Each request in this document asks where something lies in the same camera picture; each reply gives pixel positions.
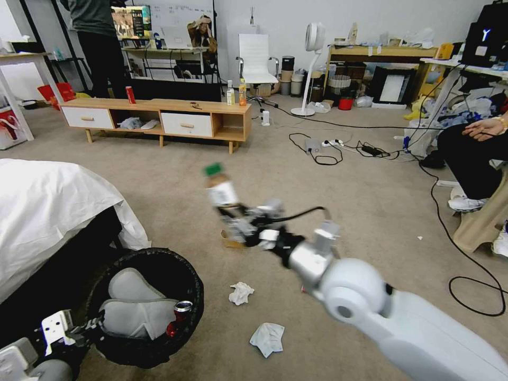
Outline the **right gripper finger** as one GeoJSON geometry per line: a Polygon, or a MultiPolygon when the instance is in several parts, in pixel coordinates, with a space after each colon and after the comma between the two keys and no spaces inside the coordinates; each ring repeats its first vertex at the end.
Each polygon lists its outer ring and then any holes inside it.
{"type": "Polygon", "coordinates": [[[257,246],[260,242],[260,232],[263,218],[259,216],[221,216],[229,237],[246,247],[257,246]]]}
{"type": "Polygon", "coordinates": [[[262,205],[248,207],[242,203],[233,203],[217,206],[221,216],[230,219],[276,219],[282,217],[284,206],[280,199],[269,199],[262,205]]]}

